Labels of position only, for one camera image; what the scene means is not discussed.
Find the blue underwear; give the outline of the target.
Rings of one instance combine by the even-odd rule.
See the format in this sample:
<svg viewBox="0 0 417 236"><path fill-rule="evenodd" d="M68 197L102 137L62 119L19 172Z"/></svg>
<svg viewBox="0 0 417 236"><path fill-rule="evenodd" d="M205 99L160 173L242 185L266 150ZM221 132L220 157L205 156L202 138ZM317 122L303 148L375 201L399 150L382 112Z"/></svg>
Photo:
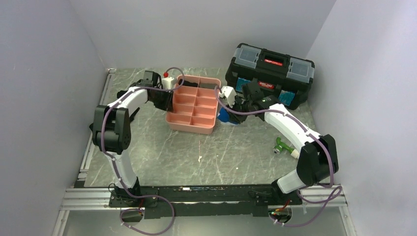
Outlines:
<svg viewBox="0 0 417 236"><path fill-rule="evenodd" d="M222 123L226 125L238 125L238 122L231 120L231 117L229 113L222 107L220 108L217 119Z"/></svg>

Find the pink divided organizer tray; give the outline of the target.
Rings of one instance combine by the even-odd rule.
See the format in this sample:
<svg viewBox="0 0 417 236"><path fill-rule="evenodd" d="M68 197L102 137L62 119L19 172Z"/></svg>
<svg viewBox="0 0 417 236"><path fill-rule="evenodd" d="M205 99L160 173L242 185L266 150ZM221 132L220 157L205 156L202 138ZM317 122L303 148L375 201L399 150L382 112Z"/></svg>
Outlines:
<svg viewBox="0 0 417 236"><path fill-rule="evenodd" d="M214 89L199 88L200 83L221 85L217 78L179 75L183 86L174 91L173 111L166 113L166 122L172 130L211 134L215 127L218 102Z"/></svg>

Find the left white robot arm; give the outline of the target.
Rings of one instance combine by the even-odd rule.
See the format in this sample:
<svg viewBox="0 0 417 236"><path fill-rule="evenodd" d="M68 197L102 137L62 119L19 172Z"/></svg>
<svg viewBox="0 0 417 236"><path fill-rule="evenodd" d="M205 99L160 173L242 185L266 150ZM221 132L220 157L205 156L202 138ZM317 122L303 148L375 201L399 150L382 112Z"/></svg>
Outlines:
<svg viewBox="0 0 417 236"><path fill-rule="evenodd" d="M90 125L92 142L104 153L117 179L115 194L130 207L141 200L139 178L133 171L127 149L132 140L131 122L141 106L151 102L155 108L171 111L177 79L168 72L160 75L145 71L144 77L118 92L108 105L98 105Z"/></svg>

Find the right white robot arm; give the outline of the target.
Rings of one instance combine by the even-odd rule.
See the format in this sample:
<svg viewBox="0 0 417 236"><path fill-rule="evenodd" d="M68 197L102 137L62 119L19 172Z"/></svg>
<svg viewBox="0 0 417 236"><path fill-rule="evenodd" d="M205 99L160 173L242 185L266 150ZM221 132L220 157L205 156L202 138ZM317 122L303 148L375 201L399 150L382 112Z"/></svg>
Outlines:
<svg viewBox="0 0 417 236"><path fill-rule="evenodd" d="M289 199L290 193L319 184L329 179L327 187L334 184L334 174L339 170L335 139L321 135L293 116L274 95L266 96L256 82L243 85L243 98L232 87L221 90L230 108L229 114L237 123L254 115L276 128L294 146L298 154L296 168L272 183L271 198L277 204Z"/></svg>

